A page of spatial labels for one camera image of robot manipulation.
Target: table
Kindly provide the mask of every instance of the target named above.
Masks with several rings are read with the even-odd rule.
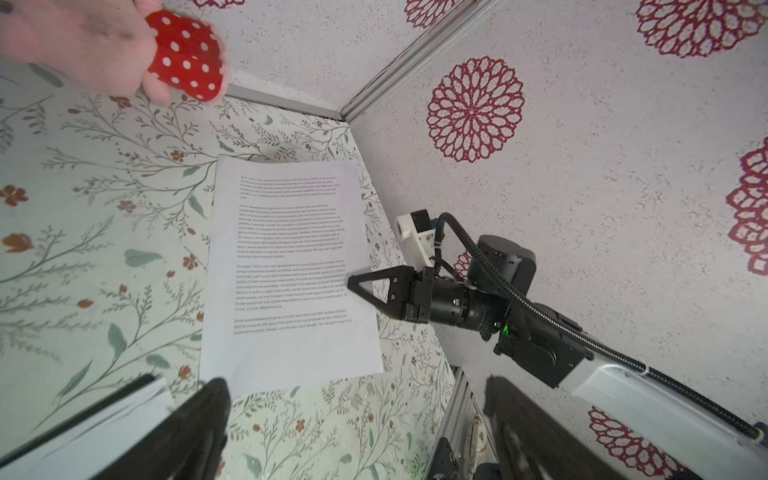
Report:
[[[402,263],[343,122],[0,75],[0,454],[146,372],[197,390],[219,154],[356,160],[371,266]],[[379,316],[379,337],[381,375],[233,399],[218,475],[421,478],[454,378],[431,326]]]

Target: white textured wall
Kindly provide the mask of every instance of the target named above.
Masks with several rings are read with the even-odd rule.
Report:
[[[661,55],[637,32],[639,6],[509,2],[354,126],[355,139],[390,219],[449,211],[475,238],[532,249],[534,301],[746,420],[767,420],[768,276],[748,271],[750,255],[727,236],[726,196],[740,185],[740,157],[768,136],[768,27],[706,57]],[[500,151],[457,163],[429,136],[428,104],[455,65],[484,55],[516,69],[522,119]],[[463,250],[453,237],[447,260]],[[481,398],[487,376],[507,376],[606,453],[590,406],[494,356],[477,334],[438,333]]]
[[[234,84],[334,111],[424,31],[406,21],[406,0],[164,4],[223,32]]]

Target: white sheet of paper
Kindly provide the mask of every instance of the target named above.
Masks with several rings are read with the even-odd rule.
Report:
[[[163,377],[0,469],[0,480],[83,480],[120,458],[176,405]]]
[[[382,371],[376,310],[346,288],[370,271],[354,162],[220,156],[200,377],[233,396]]]

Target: red polka dot fabric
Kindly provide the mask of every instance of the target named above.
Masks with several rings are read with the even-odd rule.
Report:
[[[210,101],[223,83],[220,46],[209,25],[160,10],[147,17],[157,38],[157,55],[149,67],[171,87],[200,101]]]

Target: robotic arm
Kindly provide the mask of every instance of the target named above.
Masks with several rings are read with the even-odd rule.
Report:
[[[448,224],[472,255],[467,278],[441,257]],[[451,215],[426,210],[398,217],[396,231],[416,265],[351,276],[348,287],[393,319],[476,330],[493,352],[506,355],[550,386],[584,399],[705,480],[768,478],[765,424],[750,425],[662,372],[589,336],[573,320],[527,297],[536,257],[510,240],[475,243]],[[439,276],[445,268],[452,278]],[[386,301],[362,283],[388,280]]]

